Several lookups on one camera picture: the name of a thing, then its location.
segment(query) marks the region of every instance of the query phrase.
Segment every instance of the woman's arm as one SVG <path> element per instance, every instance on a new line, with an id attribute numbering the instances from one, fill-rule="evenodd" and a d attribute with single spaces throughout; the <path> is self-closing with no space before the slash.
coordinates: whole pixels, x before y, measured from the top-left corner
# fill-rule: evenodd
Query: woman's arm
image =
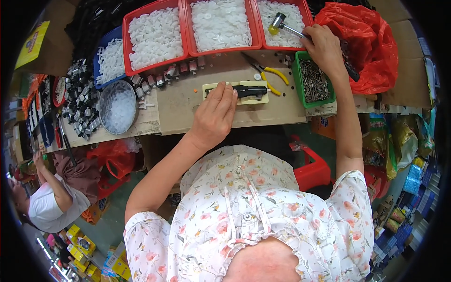
<path id="1" fill-rule="evenodd" d="M 44 183 L 46 183 L 47 180 L 46 180 L 45 177 L 42 175 L 41 171 L 38 170 L 38 169 L 36 169 L 36 172 L 37 172 L 37 177 L 38 177 L 39 182 L 41 183 L 41 185 L 44 184 Z"/>
<path id="2" fill-rule="evenodd" d="M 37 152 L 34 156 L 34 164 L 36 169 L 44 178 L 44 183 L 48 182 L 55 195 L 55 201 L 62 212 L 66 212 L 72 206 L 72 196 L 61 184 L 61 182 L 46 168 L 41 152 Z"/>
<path id="3" fill-rule="evenodd" d="M 191 129 L 133 189 L 125 208 L 125 223 L 140 212 L 156 211 L 178 179 L 209 149 L 229 134 L 238 93 L 221 82 L 194 115 Z"/>
<path id="4" fill-rule="evenodd" d="M 351 170 L 363 173 L 362 132 L 355 110 L 349 76 L 343 63 L 340 40 L 329 27 L 315 24 L 304 32 L 312 37 L 312 42 L 301 39 L 313 61 L 326 73 L 332 82 L 337 101 L 336 120 L 336 176 Z"/>

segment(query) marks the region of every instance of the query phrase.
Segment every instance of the floral blouse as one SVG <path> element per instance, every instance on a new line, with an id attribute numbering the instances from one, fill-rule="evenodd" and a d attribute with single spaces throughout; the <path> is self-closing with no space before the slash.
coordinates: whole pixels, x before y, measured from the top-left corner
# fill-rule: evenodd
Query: floral blouse
<path id="1" fill-rule="evenodd" d="M 135 282 L 220 282 L 240 249 L 269 236 L 293 249 L 300 281 L 359 281 L 369 274 L 373 221 L 359 171 L 340 176 L 324 201 L 299 192 L 285 161 L 236 145 L 195 163 L 180 190 L 172 225 L 142 212 L 125 226 Z"/>

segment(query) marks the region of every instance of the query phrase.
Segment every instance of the woman's left hand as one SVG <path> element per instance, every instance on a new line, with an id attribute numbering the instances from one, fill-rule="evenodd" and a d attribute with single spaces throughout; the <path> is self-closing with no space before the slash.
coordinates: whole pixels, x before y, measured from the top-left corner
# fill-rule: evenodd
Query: woman's left hand
<path id="1" fill-rule="evenodd" d="M 203 153 L 214 148 L 232 128 L 237 101 L 238 93 L 230 84 L 218 83 L 200 104 L 193 126 L 185 136 Z"/>

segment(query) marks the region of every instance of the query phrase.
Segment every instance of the red plastic tray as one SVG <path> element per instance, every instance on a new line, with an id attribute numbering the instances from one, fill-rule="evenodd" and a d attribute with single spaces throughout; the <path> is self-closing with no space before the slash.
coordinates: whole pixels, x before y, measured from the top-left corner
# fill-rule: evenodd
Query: red plastic tray
<path id="1" fill-rule="evenodd" d="M 132 47 L 133 44 L 130 42 L 130 34 L 129 34 L 129 24 L 133 20 L 133 18 L 139 18 L 142 14 L 150 14 L 153 11 L 157 11 L 160 9 L 166 9 L 166 8 L 179 8 L 179 22 L 180 22 L 180 34 L 182 38 L 182 48 L 183 48 L 183 56 L 173 58 L 170 60 L 165 60 L 160 63 L 156 63 L 147 67 L 144 67 L 142 69 L 132 70 L 132 67 L 130 65 L 130 58 L 129 54 L 133 53 Z M 133 12 L 130 12 L 124 16 L 124 19 L 122 20 L 122 38 L 123 38 L 123 47 L 124 47 L 124 65 L 125 65 L 125 74 L 128 76 L 139 74 L 143 71 L 146 71 L 148 69 L 153 69 L 156 67 L 159 67 L 161 65 L 168 65 L 172 64 L 181 60 L 186 59 L 189 56 L 188 53 L 188 42 L 186 39 L 185 34 L 186 29 L 186 21 L 185 21 L 185 13 L 182 8 L 182 2 L 181 0 L 158 0 L 153 3 L 147 4 L 139 9 L 136 9 Z"/>
<path id="2" fill-rule="evenodd" d="M 257 0 L 252 0 L 253 4 L 255 5 L 255 10 L 257 11 L 255 13 L 255 21 L 258 22 L 258 28 L 260 30 L 260 34 L 262 36 L 262 45 L 263 49 L 268 50 L 280 50 L 280 51 L 305 51 L 305 48 L 296 48 L 296 47 L 283 47 L 283 46 L 269 46 L 266 44 L 266 38 L 265 38 L 265 31 L 262 24 L 262 16 L 260 15 L 260 11 L 258 9 Z M 298 6 L 299 11 L 302 15 L 302 22 L 305 24 L 306 27 L 313 26 L 313 17 L 312 13 L 310 12 L 310 9 L 308 8 L 308 4 L 306 0 L 269 0 L 271 2 L 277 1 L 279 3 L 288 3 L 288 4 L 294 4 Z"/>
<path id="3" fill-rule="evenodd" d="M 60 79 L 60 77 L 59 76 L 55 76 L 55 81 L 54 81 L 54 83 L 53 83 L 53 90 L 52 90 L 52 100 L 53 100 L 53 105 L 55 105 L 55 107 L 59 107 L 59 106 L 61 106 L 62 104 L 64 104 L 64 102 L 66 101 L 66 95 L 63 95 L 63 99 L 61 100 L 61 102 L 60 103 L 58 103 L 57 101 L 56 101 L 56 86 L 58 85 L 58 80 Z"/>
<path id="4" fill-rule="evenodd" d="M 182 5 L 185 10 L 185 20 L 186 20 L 186 36 L 188 39 L 188 52 L 193 57 L 199 57 L 203 55 L 225 53 L 233 51 L 246 51 L 246 50 L 258 50 L 262 48 L 262 38 L 260 36 L 259 26 L 261 19 L 260 16 L 257 17 L 257 10 L 253 4 L 253 0 L 244 0 L 244 6 L 246 8 L 246 15 L 248 17 L 249 28 L 251 30 L 252 45 L 248 47 L 237 47 L 237 48 L 224 48 L 211 51 L 199 52 L 196 46 L 196 40 L 194 39 L 193 22 L 191 21 L 191 3 L 198 2 L 199 0 L 182 0 Z"/>

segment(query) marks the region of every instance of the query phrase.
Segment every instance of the metal bowl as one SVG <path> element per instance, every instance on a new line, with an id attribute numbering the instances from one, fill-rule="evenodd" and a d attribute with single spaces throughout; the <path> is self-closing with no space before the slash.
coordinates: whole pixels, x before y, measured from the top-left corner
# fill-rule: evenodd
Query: metal bowl
<path id="1" fill-rule="evenodd" d="M 119 89 L 122 89 L 123 91 L 127 92 L 127 99 L 129 99 L 132 102 L 132 104 L 134 105 L 134 109 L 135 109 L 132 116 L 130 116 L 127 120 L 122 120 L 122 122 L 126 123 L 126 130 L 123 132 L 116 132 L 114 128 L 108 128 L 105 126 L 105 124 L 106 124 L 105 119 L 108 116 L 110 116 L 109 111 L 111 111 L 112 100 L 115 97 L 115 95 L 118 93 Z M 135 122 L 135 117 L 136 117 L 136 112 L 137 112 L 136 94 L 135 94 L 135 91 L 133 90 L 133 87 L 128 82 L 126 82 L 124 80 L 118 80 L 111 84 L 108 84 L 103 89 L 103 91 L 100 95 L 99 103 L 100 103 L 100 110 L 99 110 L 100 121 L 101 121 L 103 127 L 105 127 L 105 129 L 109 133 L 114 134 L 114 135 L 123 134 L 123 133 L 127 132 L 130 129 L 130 127 L 132 126 L 132 124 Z"/>

